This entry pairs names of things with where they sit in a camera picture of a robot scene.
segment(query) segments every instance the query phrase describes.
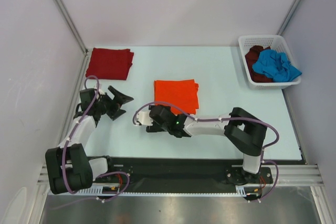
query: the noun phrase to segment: folded cloth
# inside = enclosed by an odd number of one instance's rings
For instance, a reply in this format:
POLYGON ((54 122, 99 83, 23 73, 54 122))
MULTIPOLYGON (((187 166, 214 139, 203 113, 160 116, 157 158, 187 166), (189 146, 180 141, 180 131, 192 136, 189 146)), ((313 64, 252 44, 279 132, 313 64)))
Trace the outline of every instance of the folded cloth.
POLYGON ((99 79, 126 80, 132 66, 133 56, 134 53, 130 49, 94 48, 86 77, 94 75, 99 79))
POLYGON ((288 82, 300 76, 302 72, 292 66, 284 52, 264 50, 259 59, 253 64, 256 73, 272 78, 274 82, 288 82))
POLYGON ((253 46, 250 48, 250 51, 245 55, 245 59, 247 62, 247 68, 250 73, 251 79, 254 82, 273 82, 271 78, 267 78, 263 74, 255 73, 253 71, 252 65, 257 62, 259 59, 260 52, 271 49, 270 47, 263 48, 262 46, 253 46))
MULTIPOLYGON (((198 84, 195 80, 183 81, 154 81, 154 100, 169 102, 189 114, 196 114, 198 109, 198 84)), ((181 114, 171 108, 174 114, 181 114)))

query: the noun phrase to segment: gray floor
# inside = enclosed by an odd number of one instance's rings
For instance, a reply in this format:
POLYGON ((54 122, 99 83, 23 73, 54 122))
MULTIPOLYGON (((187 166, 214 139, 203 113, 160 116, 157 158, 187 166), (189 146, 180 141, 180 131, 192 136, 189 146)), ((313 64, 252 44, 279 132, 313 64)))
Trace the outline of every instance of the gray floor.
POLYGON ((276 188, 259 203, 225 197, 119 197, 112 202, 80 196, 48 196, 41 224, 212 224, 212 223, 321 223, 309 187, 276 188))

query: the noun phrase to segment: white table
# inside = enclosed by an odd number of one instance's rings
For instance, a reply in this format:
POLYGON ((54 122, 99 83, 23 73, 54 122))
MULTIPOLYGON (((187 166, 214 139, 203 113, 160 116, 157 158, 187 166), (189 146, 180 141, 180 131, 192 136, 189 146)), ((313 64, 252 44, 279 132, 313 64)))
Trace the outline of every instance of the white table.
MULTIPOLYGON (((265 159, 301 160, 299 146, 281 90, 251 90, 246 84, 236 47, 123 47, 134 52, 127 81, 101 80, 134 97, 124 105, 127 111, 115 121, 102 116, 91 135, 86 153, 117 157, 240 159, 243 154, 225 137, 201 135, 175 138, 168 133, 147 133, 145 126, 133 126, 134 112, 153 101, 154 80, 195 79, 199 84, 197 116, 225 114, 239 106, 273 125, 280 141, 266 149, 265 159)), ((88 81, 93 87, 94 80, 88 81)), ((265 144, 275 139, 267 131, 265 144)))

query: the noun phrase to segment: plastic basket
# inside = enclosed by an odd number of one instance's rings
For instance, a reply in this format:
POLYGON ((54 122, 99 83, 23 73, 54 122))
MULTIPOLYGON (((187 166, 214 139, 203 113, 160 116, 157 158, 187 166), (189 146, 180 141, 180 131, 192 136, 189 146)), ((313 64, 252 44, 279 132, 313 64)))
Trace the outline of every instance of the plastic basket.
POLYGON ((301 77, 297 77, 292 82, 268 82, 260 83, 254 82, 251 79, 250 73, 247 68, 247 62, 245 55, 249 52, 250 48, 253 46, 271 47, 271 49, 276 52, 285 52, 288 60, 294 67, 297 67, 293 56, 287 46, 285 39, 280 35, 245 35, 240 36, 238 39, 241 56, 243 58, 243 63, 248 79, 248 85, 251 89, 284 89, 291 85, 297 85, 301 82, 301 77))

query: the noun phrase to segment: folded orange cloth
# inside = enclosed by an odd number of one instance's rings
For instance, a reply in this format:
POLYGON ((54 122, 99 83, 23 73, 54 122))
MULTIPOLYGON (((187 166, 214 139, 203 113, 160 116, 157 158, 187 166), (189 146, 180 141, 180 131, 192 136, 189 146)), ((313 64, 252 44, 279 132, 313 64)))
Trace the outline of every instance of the folded orange cloth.
MULTIPOLYGON (((189 114, 196 114, 198 109, 198 84, 195 80, 154 81, 154 100, 169 102, 189 114)), ((174 114, 181 114, 171 108, 174 114)))

